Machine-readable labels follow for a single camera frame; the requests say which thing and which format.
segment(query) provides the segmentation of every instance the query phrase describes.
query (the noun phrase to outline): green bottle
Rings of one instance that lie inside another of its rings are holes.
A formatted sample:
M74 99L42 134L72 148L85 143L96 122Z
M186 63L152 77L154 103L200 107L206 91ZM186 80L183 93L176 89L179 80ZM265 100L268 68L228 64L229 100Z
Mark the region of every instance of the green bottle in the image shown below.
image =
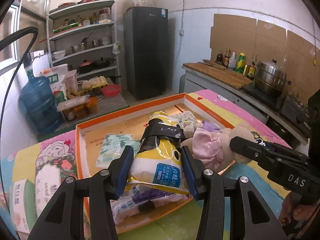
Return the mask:
M244 71L244 66L245 66L245 54L240 53L239 59L238 59L238 64L236 67L236 72L243 73Z

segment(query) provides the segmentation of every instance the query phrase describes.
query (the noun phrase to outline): triangular cutout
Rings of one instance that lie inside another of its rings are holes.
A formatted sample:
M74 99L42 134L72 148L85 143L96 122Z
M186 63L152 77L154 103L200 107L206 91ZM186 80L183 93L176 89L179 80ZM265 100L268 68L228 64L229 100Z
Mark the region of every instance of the triangular cutout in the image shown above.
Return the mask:
M257 198L254 192L248 191L248 198L251 211L251 219L254 225L261 223L267 223L270 221L270 217L266 210L263 208L261 202Z
M52 205L52 208L48 212L47 216L45 217L46 222L51 222L55 224L61 224L63 218L63 210L64 210L64 203L66 200L66 193L63 192L57 198L55 203Z

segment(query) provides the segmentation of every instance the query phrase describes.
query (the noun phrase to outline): refrigerator door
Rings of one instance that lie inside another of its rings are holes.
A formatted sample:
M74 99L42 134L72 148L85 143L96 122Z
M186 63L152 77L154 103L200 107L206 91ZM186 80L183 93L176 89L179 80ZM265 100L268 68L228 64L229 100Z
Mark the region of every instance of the refrigerator door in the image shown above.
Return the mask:
M167 53L145 53L134 55L136 99L159 96L165 92L164 65Z
M134 54L168 51L168 10L133 7Z

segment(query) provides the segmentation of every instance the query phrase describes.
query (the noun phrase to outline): white shelving unit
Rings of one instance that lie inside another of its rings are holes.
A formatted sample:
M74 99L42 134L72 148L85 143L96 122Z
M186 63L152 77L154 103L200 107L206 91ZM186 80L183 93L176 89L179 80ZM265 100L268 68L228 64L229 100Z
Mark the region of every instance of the white shelving unit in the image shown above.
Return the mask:
M98 1L93 1L93 2L87 2L87 3L79 3L76 5L72 5L63 9L56 9L56 11L53 11L47 15L46 18L46 30L47 30L47 42L48 42L48 52L49 52L49 61L51 66L54 64L57 65L57 63L65 64L68 63L68 61L74 61L77 59L77 57L80 57L79 59L83 59L84 56L91 55L91 57L96 57L95 60L99 60L101 57L105 56L106 54L111 55L112 54L112 48L113 44L111 45L106 45L106 46L100 46L96 48L89 48L87 50L77 52L77 53L72 53L69 54L61 59L58 60L52 60L52 51L56 51L57 48L57 42L59 43L59 50L62 49L70 49L70 46L68 45L70 43L70 40L73 39L73 36L76 37L76 35L82 33L82 32L92 32L94 33L95 31L103 31L103 28L112 28L112 39L113 42L117 41L117 28L116 28L116 0L98 0ZM74 15L76 13L81 13L85 11L92 11L92 10L97 10L97 9L102 9L102 8L112 8L112 21L108 23L99 23L99 24L91 24L87 26L81 26L81 27L76 27L69 29L67 31L64 31L62 33L57 33L53 34L52 30L52 21L61 19L63 17L68 17L68 15ZM79 37L74 38L74 44L79 44L81 39L79 40ZM97 74L105 71L113 70L116 71L116 75L120 76L120 70L119 70L119 60L118 56L116 56L116 61L112 66L106 67L106 68L101 68L101 69L96 69L93 70L89 73L85 74L79 74L77 77L85 77L89 76L92 74Z

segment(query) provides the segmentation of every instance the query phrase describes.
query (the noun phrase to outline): black hose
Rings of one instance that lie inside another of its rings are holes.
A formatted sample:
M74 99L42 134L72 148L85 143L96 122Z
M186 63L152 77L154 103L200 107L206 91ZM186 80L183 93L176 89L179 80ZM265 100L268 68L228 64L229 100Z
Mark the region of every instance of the black hose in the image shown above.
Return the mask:
M8 88L7 88L7 91L5 93L5 96L4 96L4 101L3 101L3 105L2 105L2 111L1 111L1 117L0 117L0 138L1 138L1 130L2 130L2 121L3 121L3 115L4 115L4 107L5 107L5 103L7 101L7 97L8 97L8 94L9 94L9 90L10 90L10 87L12 85L12 82L15 78L15 76L17 75L17 72L24 60L24 58L27 56L28 52L30 51L32 45L35 43L36 41L36 38L38 36L38 29L36 27L27 27L27 28L24 28L22 30L19 30L13 34L10 34L9 36L7 36L6 38L4 38L3 40L0 41L0 51L2 51L4 48L6 48L7 46L9 46L11 43L13 43L14 41L24 37L25 35L28 35L28 34L33 34L33 37L32 37L32 40L31 42L29 43L26 51L24 52L16 70L14 71L13 75L12 75L12 78L9 82L9 85L8 85ZM2 187L2 192L4 194L4 201L6 203L6 206L8 208L8 211L9 211L9 214L10 214L10 208L9 208L9 204L8 204L8 200L7 200L7 197L5 195L5 191L4 191L4 185L3 185L3 179L2 179L2 170L1 170L1 162L0 162L0 180L1 180L1 187ZM1 233L3 235L5 235L5 239L9 239L9 240L14 240L16 239L12 233L10 232L10 230L8 230L7 226L4 226L3 224L0 223L0 230L1 230Z

